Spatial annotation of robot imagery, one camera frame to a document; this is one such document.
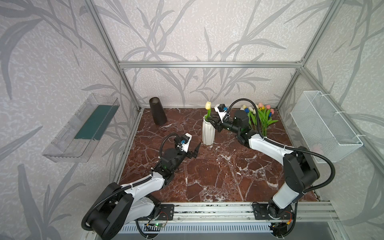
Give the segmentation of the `yellow artificial tulip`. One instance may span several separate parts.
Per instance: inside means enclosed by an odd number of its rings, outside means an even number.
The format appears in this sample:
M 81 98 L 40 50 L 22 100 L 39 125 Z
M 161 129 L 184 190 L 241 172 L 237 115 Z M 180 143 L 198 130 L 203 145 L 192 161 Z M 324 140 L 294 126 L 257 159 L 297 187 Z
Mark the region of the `yellow artificial tulip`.
M 205 109 L 207 110 L 207 114 L 205 115 L 205 121 L 208 121 L 208 118 L 210 117 L 211 111 L 212 111 L 212 104 L 211 104 L 211 102 L 206 102 Z

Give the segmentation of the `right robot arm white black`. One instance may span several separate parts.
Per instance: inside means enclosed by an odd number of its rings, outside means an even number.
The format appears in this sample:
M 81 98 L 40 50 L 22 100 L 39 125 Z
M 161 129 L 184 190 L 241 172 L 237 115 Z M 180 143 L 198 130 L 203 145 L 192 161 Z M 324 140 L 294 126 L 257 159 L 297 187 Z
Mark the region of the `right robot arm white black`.
M 306 148 L 300 147 L 291 151 L 277 146 L 275 142 L 269 143 L 267 138 L 262 138 L 258 132 L 251 129 L 244 111 L 236 111 L 232 121 L 229 114 L 219 112 L 211 115 L 208 122 L 218 132 L 226 129 L 235 133 L 241 145 L 262 152 L 283 166 L 285 182 L 267 207 L 269 215 L 274 219 L 279 218 L 292 203 L 297 203 L 305 195 L 305 190 L 320 177 L 311 156 L 302 152 Z

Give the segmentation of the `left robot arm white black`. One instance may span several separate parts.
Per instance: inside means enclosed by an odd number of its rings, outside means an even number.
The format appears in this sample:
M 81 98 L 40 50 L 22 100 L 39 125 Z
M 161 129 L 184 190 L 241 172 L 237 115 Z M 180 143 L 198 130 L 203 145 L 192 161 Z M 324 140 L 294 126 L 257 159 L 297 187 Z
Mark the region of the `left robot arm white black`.
M 151 194 L 167 186 L 184 159 L 196 158 L 199 149 L 189 151 L 189 144 L 175 145 L 159 157 L 148 176 L 125 185 L 109 184 L 83 217 L 82 229 L 95 232 L 103 240 L 111 240 L 125 224 L 156 217 L 160 213 L 156 209 L 160 202 Z

